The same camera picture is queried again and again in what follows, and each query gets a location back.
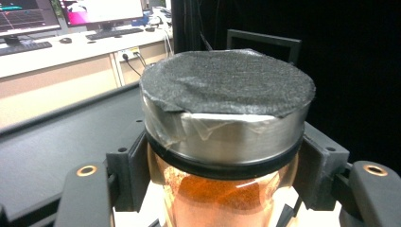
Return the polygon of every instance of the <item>power outlet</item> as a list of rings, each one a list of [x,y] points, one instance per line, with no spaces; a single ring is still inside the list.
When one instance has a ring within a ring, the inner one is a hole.
[[[120,50],[120,51],[118,51],[118,60],[119,61],[125,61],[124,58],[123,58],[124,54],[126,54],[128,56],[129,60],[138,58],[138,55],[136,55],[136,53],[140,53],[138,46],[132,47],[130,49]]]

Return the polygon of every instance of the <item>keyboard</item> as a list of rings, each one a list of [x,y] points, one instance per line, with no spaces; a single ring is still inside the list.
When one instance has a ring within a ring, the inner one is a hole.
[[[18,44],[18,45],[8,46],[5,48],[0,47],[0,56],[17,54],[17,53],[38,50],[38,49],[45,49],[45,48],[49,48],[51,46],[52,46],[52,44],[49,42],[39,42],[39,43],[32,43],[32,44]]]
[[[104,39],[104,38],[109,38],[109,37],[138,33],[138,32],[142,32],[142,31],[144,31],[144,29],[141,29],[138,27],[133,27],[133,28],[123,29],[123,30],[101,31],[96,34],[86,35],[86,38],[88,38],[89,40],[99,40],[99,39]]]

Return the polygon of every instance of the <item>black rubber ring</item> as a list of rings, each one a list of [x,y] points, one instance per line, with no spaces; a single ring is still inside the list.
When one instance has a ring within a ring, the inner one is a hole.
[[[291,148],[269,160],[244,165],[217,165],[189,160],[164,148],[148,132],[147,139],[160,158],[179,170],[209,179],[235,181],[262,177],[287,165],[301,147],[303,136]]]

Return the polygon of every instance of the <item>monitor screen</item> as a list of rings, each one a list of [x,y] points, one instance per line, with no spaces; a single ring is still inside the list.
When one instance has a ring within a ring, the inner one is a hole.
[[[1,0],[0,37],[60,29],[50,0]]]
[[[60,0],[68,26],[87,26],[143,17],[141,0]]]

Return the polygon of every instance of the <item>brass ring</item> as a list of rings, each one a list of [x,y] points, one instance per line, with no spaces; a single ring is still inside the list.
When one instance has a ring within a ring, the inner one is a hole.
[[[84,166],[77,171],[79,177],[87,177],[94,174],[97,171],[96,166]]]
[[[370,174],[379,176],[379,177],[384,177],[387,176],[389,173],[382,167],[379,166],[374,166],[374,165],[365,165],[363,168]]]

